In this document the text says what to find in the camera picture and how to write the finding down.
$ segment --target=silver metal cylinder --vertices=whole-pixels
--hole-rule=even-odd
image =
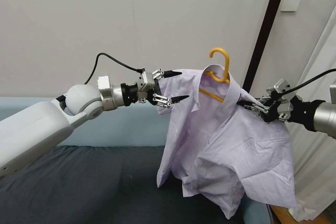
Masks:
[[[336,138],[336,104],[324,102],[317,107],[314,114],[314,128]]]
[[[124,106],[124,99],[122,98],[121,86],[112,85],[112,98],[117,107]]]
[[[124,106],[120,85],[111,85],[108,76],[98,78],[98,89],[105,111],[115,110],[120,106]]]

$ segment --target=white curtain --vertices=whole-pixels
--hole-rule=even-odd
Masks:
[[[303,71],[299,83],[336,68],[336,7]],[[330,102],[329,85],[336,80],[330,73],[297,94],[304,101],[315,99]],[[297,221],[311,220],[336,200],[336,140],[323,133],[289,124],[295,159],[297,207],[289,212]]]

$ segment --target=shirt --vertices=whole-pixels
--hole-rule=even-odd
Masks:
[[[190,97],[169,109],[158,109],[159,114],[171,113],[171,118],[157,186],[171,171],[182,180],[184,197],[203,194],[219,205],[228,219],[244,192],[266,204],[294,206],[292,149],[285,124],[278,120],[266,123],[236,105],[239,99],[258,101],[231,74],[230,85],[203,75],[213,71],[222,77],[220,65],[177,71],[182,75],[160,80],[162,95]],[[199,88],[225,101],[220,103]]]

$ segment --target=wooden floor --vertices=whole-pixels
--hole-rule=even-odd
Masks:
[[[274,224],[331,224],[324,215],[318,216],[315,220],[297,222],[284,207],[271,206],[277,218],[273,217]]]

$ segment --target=hanger hook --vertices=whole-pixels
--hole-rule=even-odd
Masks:
[[[216,77],[215,74],[212,71],[210,71],[209,74],[212,77],[212,79],[214,79],[217,82],[226,82],[226,83],[230,84],[230,80],[228,79],[230,56],[227,53],[227,51],[225,51],[223,48],[215,47],[215,48],[211,49],[211,51],[210,51],[210,54],[209,54],[210,58],[212,58],[214,56],[215,52],[220,52],[222,55],[224,55],[224,58],[225,58],[224,76],[223,76],[222,79],[220,79],[220,78]]]

